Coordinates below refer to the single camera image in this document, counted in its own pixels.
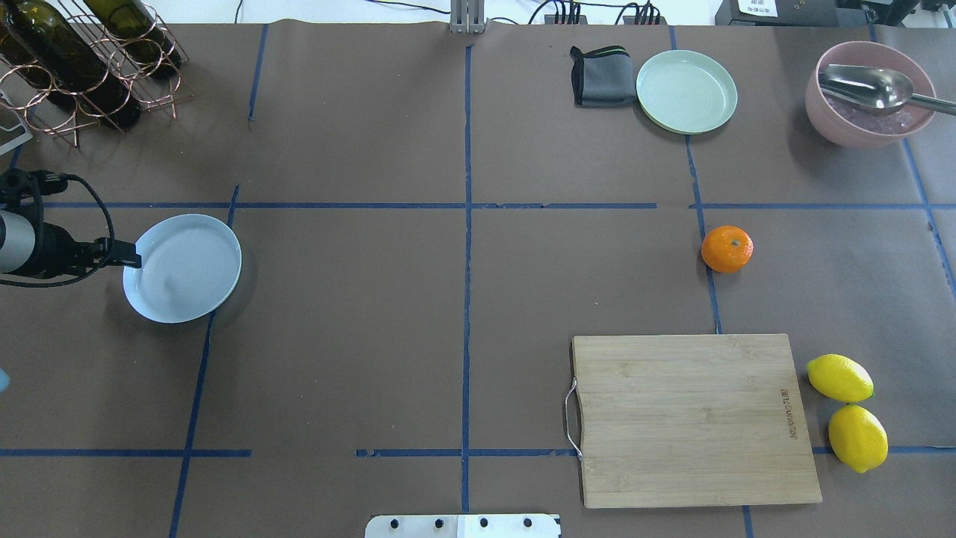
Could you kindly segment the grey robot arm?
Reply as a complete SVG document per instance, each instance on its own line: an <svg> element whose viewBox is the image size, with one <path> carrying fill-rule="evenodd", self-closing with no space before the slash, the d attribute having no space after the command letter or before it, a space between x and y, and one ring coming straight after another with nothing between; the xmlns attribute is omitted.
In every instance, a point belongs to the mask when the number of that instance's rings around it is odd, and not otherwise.
<svg viewBox="0 0 956 538"><path fill-rule="evenodd" d="M136 245L115 238L76 241L58 225L2 211L1 272L33 279L81 278L103 266L141 269Z"/></svg>

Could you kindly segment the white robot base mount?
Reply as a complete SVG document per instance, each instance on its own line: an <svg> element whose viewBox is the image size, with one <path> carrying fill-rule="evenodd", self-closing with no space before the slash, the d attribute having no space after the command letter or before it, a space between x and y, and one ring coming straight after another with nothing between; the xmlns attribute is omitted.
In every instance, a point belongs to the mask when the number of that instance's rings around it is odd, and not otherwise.
<svg viewBox="0 0 956 538"><path fill-rule="evenodd" d="M546 513L379 515L365 537L561 537L560 517Z"/></svg>

